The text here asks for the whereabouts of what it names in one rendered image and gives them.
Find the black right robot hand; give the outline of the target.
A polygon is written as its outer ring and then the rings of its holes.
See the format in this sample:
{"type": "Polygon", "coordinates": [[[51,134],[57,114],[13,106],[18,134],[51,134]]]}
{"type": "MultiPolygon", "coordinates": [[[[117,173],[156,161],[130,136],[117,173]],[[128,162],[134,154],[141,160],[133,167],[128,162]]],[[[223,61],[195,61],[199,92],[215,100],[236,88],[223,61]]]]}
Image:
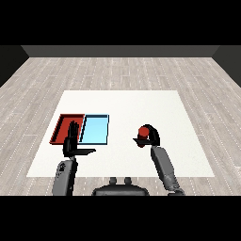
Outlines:
{"type": "Polygon", "coordinates": [[[154,127],[152,127],[150,124],[145,124],[142,126],[147,127],[149,129],[149,136],[145,140],[140,140],[138,138],[135,138],[136,144],[138,146],[145,146],[145,145],[159,146],[160,145],[160,136],[158,134],[158,131],[154,127]]]}

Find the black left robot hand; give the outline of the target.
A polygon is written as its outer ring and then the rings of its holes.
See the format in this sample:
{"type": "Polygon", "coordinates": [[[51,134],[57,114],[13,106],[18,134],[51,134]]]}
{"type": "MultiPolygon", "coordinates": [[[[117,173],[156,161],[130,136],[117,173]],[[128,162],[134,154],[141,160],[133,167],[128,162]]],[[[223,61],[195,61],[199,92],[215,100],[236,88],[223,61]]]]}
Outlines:
{"type": "Polygon", "coordinates": [[[88,155],[94,153],[95,149],[78,149],[78,134],[79,134],[79,124],[74,120],[70,122],[68,135],[64,139],[63,144],[63,155],[65,157],[74,157],[76,155],[88,155]]]}

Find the small red can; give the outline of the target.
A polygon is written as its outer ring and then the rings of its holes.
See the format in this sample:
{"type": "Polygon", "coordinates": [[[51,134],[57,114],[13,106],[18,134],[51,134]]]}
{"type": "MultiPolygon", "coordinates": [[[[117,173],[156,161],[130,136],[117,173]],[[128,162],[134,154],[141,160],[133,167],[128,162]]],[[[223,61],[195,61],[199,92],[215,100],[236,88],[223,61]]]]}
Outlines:
{"type": "Polygon", "coordinates": [[[138,129],[138,135],[137,135],[137,138],[140,139],[140,140],[145,140],[147,139],[149,136],[149,129],[147,127],[140,127],[138,129]]]}

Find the shallow red open box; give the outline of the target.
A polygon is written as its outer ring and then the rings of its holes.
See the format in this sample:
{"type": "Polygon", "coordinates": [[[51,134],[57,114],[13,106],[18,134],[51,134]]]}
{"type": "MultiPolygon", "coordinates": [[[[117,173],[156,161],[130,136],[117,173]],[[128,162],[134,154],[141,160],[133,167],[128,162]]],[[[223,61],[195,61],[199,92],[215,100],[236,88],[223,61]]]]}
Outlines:
{"type": "Polygon", "coordinates": [[[82,127],[84,117],[84,114],[61,114],[50,139],[50,144],[63,145],[64,139],[68,136],[70,123],[74,121],[79,127],[82,127]]]}

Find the shallow light blue open box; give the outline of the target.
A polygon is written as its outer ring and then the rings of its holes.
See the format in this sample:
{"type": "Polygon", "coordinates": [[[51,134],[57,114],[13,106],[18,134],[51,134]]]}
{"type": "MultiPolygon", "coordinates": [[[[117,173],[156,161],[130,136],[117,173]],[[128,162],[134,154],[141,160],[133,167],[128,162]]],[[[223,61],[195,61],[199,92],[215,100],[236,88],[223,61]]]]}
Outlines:
{"type": "Polygon", "coordinates": [[[80,145],[106,145],[109,116],[106,114],[87,114],[81,127],[80,145]]]}

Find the dark grey robot body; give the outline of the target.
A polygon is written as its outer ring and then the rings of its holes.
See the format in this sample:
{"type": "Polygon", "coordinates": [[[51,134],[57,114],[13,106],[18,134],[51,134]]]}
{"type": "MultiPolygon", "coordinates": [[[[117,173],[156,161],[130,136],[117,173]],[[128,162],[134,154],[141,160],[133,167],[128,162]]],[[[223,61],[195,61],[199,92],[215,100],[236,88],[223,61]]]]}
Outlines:
{"type": "Polygon", "coordinates": [[[132,184],[130,177],[124,178],[124,184],[118,185],[117,178],[111,177],[109,184],[95,188],[92,196],[149,196],[146,188],[132,184]]]}

